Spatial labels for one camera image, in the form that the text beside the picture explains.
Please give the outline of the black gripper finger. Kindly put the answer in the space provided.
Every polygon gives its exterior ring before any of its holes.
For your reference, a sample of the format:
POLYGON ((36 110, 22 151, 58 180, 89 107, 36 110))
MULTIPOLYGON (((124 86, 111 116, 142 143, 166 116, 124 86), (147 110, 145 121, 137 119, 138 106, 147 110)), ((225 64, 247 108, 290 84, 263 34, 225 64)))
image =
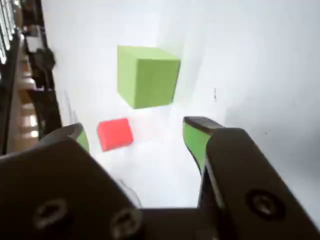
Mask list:
POLYGON ((186 116, 183 141, 202 186, 212 188, 221 239, 319 239, 317 227, 245 130, 186 116))
POLYGON ((141 212, 69 136, 0 159, 3 240, 139 240, 141 212))

